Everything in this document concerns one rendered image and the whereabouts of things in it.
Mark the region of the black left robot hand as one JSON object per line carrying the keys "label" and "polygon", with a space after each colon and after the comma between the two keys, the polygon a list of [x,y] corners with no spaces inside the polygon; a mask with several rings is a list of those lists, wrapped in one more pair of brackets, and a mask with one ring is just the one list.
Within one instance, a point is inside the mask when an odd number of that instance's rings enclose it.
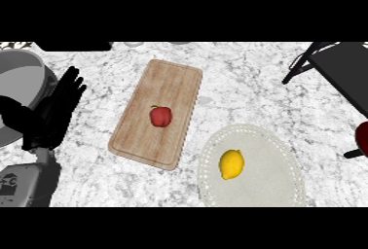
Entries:
{"label": "black left robot hand", "polygon": [[24,135],[26,151],[36,148],[54,150],[61,145],[85,90],[83,77],[79,69],[72,66],[52,95],[42,99],[35,109],[10,96],[0,95],[4,124]]}

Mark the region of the white oval placemat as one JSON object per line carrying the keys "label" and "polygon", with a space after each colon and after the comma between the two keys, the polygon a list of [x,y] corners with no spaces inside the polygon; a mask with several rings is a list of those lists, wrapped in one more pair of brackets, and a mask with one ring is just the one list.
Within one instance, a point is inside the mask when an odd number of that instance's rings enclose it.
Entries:
{"label": "white oval placemat", "polygon": [[[228,150],[240,150],[240,176],[222,178],[219,161]],[[199,188],[206,206],[304,206],[301,167],[279,136],[253,124],[233,124],[211,137],[199,162]]]}

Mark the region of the large grey pot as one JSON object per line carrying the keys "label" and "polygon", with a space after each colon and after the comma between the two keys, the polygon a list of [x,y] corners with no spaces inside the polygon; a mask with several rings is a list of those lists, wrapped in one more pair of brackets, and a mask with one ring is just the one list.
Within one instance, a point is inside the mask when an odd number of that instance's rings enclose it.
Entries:
{"label": "large grey pot", "polygon": [[0,52],[0,96],[16,99],[35,110],[52,95],[58,77],[39,55],[27,50]]}

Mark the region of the black flat appliance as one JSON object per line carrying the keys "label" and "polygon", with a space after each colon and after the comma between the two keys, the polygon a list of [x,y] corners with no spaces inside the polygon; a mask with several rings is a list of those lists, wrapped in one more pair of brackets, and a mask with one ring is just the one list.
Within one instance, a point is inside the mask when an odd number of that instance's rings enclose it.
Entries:
{"label": "black flat appliance", "polygon": [[47,52],[106,52],[113,49],[113,42],[36,42]]}

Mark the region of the red bell pepper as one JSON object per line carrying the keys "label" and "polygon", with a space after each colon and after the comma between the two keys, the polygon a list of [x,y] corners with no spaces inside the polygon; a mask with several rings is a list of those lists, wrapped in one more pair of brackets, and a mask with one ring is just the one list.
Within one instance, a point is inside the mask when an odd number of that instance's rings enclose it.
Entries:
{"label": "red bell pepper", "polygon": [[172,118],[174,118],[174,112],[169,107],[157,105],[151,106],[150,120],[154,126],[166,127],[172,122]]}

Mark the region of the wooden cutting board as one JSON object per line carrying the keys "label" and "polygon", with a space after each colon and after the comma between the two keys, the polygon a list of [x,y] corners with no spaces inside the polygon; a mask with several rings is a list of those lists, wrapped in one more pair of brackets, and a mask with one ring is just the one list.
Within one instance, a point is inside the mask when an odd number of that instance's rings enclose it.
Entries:
{"label": "wooden cutting board", "polygon": [[[150,60],[110,139],[113,154],[166,170],[178,167],[202,77],[199,68]],[[166,127],[151,124],[153,105],[172,109]]]}

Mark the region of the yellow lemon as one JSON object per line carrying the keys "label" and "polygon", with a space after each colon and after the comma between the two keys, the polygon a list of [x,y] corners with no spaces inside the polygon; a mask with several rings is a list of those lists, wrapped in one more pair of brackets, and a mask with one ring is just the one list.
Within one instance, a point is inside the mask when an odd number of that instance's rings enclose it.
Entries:
{"label": "yellow lemon", "polygon": [[245,157],[242,150],[228,150],[221,157],[219,168],[222,178],[231,180],[237,178],[245,169]]}

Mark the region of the dark red round object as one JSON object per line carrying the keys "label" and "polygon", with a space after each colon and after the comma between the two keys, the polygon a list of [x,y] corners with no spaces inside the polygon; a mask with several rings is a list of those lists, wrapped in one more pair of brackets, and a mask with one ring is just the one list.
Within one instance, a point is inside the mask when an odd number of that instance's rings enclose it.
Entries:
{"label": "dark red round object", "polygon": [[363,151],[368,151],[368,122],[364,122],[355,130],[357,145]]}

